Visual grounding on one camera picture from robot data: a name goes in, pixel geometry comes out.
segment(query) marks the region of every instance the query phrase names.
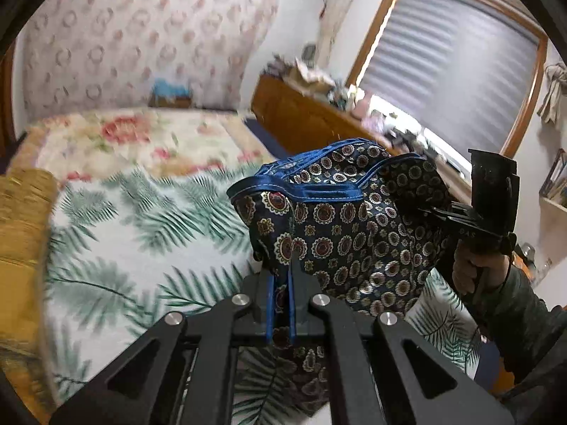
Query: blue strap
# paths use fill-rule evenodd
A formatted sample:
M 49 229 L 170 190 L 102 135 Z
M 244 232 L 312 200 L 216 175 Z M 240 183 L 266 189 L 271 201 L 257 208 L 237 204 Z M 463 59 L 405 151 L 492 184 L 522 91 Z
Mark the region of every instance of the blue strap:
M 378 169 L 380 169 L 382 166 L 390 166 L 392 164 L 396 164 L 396 163 L 401 163 L 405 160 L 423 160 L 423 158 L 421 156 L 419 156 L 417 153 L 402 153 L 401 155 L 396 155 L 396 156 L 391 156 L 389 158 L 386 158 L 382 161 L 377 162 L 374 166 L 372 166 L 372 168 L 370 168 L 368 170 L 368 172 L 364 175 L 364 177 L 362 177 L 358 182 L 357 182 L 357 186 L 358 187 L 362 187 L 366 182 L 368 182 L 368 180 L 374 175 L 376 174 L 376 171 L 378 171 Z
M 262 166 L 262 168 L 256 173 L 257 176 L 276 176 L 280 179 L 284 179 L 293 174 L 297 174 L 306 167 L 318 162 L 321 158 L 327 154 L 342 148 L 347 145 L 357 145 L 357 144 L 371 144 L 377 145 L 375 142 L 368 140 L 366 138 L 347 138 L 347 140 L 341 140 L 339 142 L 334 142 L 325 148 L 320 150 L 310 150 L 308 152 L 299 153 L 288 159 L 276 161 L 268 165 Z M 291 168 L 285 168 L 286 165 L 290 163 L 295 163 Z
M 348 202 L 363 198 L 362 191 L 353 183 L 291 184 L 276 176 L 252 176 L 238 181 L 230 187 L 226 194 L 233 202 L 235 198 L 257 193 L 259 191 L 278 191 L 295 202 Z
M 271 273 L 268 276 L 268 302 L 266 305 L 266 342 L 271 343 L 271 338 L 274 335 L 274 315 L 276 313 L 276 306 L 274 305 L 274 288 L 276 282 L 274 275 Z
M 287 295 L 289 296 L 289 339 L 293 345 L 296 341 L 296 294 L 293 290 L 293 276 L 291 275 L 291 262 L 287 269 Z

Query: person's hand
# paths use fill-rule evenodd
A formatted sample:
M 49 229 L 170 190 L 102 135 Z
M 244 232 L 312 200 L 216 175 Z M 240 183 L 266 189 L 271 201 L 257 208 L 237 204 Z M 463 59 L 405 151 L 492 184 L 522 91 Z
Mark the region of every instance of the person's hand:
M 486 268 L 486 288 L 494 289 L 500 286 L 508 273 L 509 258 L 500 253 L 473 254 L 463 241 L 455 250 L 453 264 L 453 283 L 462 295 L 475 291 L 476 268 Z

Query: palm leaf pattern sheet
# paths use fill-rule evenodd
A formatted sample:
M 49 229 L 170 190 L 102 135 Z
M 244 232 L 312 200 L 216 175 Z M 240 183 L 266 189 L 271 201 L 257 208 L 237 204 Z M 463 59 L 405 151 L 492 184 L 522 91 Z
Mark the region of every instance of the palm leaf pattern sheet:
M 206 312 L 259 271 L 225 194 L 256 170 L 243 164 L 156 180 L 134 168 L 67 184 L 53 212 L 45 279 L 50 368 L 61 401 L 167 312 Z M 407 318 L 474 375 L 476 325 L 435 270 Z M 289 369 L 270 348 L 241 349 L 233 424 L 309 423 L 284 395 Z

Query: metal screw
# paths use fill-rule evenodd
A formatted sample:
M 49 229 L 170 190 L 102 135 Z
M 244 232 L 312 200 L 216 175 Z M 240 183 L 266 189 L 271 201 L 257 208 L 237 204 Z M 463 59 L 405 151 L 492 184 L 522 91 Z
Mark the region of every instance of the metal screw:
M 311 301 L 317 306 L 327 306 L 331 302 L 331 298 L 326 294 L 315 294 Z
M 171 312 L 165 315 L 165 322 L 168 323 L 169 326 L 177 326 L 181 324 L 183 321 L 183 315 L 179 312 Z
M 393 326 L 398 322 L 398 316 L 392 312 L 385 312 L 380 315 L 380 322 L 386 326 Z
M 245 306 L 250 303 L 250 297 L 248 297 L 246 294 L 236 294 L 234 297 L 232 297 L 232 303 L 238 306 Z

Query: navy paisley fabric bag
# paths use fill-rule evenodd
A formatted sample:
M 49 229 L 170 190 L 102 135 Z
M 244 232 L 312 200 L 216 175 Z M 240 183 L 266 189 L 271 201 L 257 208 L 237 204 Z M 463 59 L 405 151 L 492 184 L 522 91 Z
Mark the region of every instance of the navy paisley fabric bag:
M 414 153 L 390 157 L 353 138 L 264 165 L 228 191 L 250 229 L 256 260 L 275 276 L 273 342 L 287 391 L 306 412 L 328 400 L 322 347 L 292 347 L 286 315 L 292 251 L 326 294 L 354 311 L 403 317 L 440 257 L 443 232 L 403 206 L 449 207 L 435 166 Z

